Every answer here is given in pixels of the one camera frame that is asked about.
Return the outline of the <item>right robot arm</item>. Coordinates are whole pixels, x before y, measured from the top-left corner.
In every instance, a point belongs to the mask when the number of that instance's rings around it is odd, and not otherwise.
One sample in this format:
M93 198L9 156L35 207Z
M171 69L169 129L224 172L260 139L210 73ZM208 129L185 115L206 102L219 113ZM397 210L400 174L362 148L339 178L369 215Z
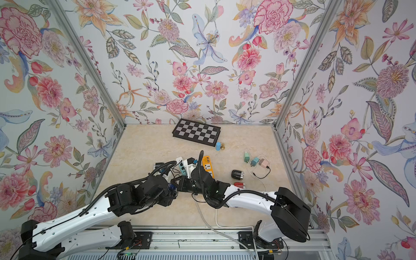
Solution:
M297 195L285 187L276 192L259 192L220 182L199 161L178 161L181 175L172 183L180 192L201 195L203 202L214 209L243 208L269 216L258 221L253 229L261 242L271 243L283 236L305 243L308 233L311 208Z

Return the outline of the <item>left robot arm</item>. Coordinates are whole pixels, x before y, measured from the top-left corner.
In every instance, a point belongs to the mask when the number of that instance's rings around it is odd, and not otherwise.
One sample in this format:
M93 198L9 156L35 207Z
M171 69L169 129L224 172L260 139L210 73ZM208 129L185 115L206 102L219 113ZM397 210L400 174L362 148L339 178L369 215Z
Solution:
M161 175L112 185L79 210L51 221L23 223L22 246L12 259L60 260L98 247L128 248L137 237L130 222L101 230L90 228L125 214L143 213L157 204L167 207L177 196L176 187Z

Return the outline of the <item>blue electric shaver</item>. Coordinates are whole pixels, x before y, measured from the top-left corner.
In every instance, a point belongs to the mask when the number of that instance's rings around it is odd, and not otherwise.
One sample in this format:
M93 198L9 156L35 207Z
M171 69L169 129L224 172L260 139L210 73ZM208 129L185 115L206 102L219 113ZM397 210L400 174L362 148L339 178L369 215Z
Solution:
M174 192L176 190L176 187L173 184L168 185L169 192Z

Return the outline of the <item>brown charger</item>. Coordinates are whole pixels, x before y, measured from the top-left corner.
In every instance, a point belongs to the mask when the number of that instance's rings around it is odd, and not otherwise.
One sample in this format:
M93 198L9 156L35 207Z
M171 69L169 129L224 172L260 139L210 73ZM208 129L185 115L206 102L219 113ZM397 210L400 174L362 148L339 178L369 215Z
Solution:
M261 166L261 167L263 167L265 169L269 169L270 168L269 167L270 162L268 160L266 160L266 159L260 159L258 164L259 164L259 166Z

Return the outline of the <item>red electric shaver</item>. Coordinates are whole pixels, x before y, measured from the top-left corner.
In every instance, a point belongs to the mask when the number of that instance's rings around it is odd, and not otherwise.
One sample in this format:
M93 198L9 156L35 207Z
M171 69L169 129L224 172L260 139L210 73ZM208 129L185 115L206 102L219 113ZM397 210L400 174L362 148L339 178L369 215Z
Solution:
M243 182L235 182L234 186L238 187L239 189L245 189L246 188L246 184Z

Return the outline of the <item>light green USB charger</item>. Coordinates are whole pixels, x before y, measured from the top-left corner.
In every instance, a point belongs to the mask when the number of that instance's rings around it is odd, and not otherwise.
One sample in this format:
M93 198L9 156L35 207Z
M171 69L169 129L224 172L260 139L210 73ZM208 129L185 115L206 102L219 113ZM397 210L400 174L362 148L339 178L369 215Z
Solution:
M248 163L250 161L250 154L249 152L244 153L244 162Z

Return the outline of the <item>teal USB charger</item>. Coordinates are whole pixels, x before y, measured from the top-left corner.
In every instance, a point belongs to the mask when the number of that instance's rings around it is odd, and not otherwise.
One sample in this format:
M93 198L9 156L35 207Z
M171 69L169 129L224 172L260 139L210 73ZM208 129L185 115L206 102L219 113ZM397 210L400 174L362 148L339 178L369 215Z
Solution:
M255 166L257 166L258 165L258 163L259 163L259 158L258 157L255 157L255 158L253 158L252 160L251 160L251 162L250 162L250 165L252 166L252 167L255 167Z

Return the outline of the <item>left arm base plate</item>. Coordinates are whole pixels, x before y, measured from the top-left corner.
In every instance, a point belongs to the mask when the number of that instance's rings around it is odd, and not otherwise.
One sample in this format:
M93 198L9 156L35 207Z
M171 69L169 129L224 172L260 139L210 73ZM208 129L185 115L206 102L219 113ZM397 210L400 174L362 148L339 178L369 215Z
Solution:
M115 250L115 249L124 249L129 247L129 249L149 249L152 241L152 232L135 232L134 238L128 238L127 236L122 236L121 241L112 247L106 247L106 249Z

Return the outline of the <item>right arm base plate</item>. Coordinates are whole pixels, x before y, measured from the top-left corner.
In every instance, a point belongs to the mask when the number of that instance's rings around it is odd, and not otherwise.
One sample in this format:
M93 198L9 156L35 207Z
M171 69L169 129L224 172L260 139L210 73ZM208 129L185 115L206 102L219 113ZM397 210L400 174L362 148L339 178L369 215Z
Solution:
M257 235L253 235L252 231L239 231L238 241L246 246L248 249L254 249L254 245L260 249L284 249L284 243L281 238L272 242L267 242Z

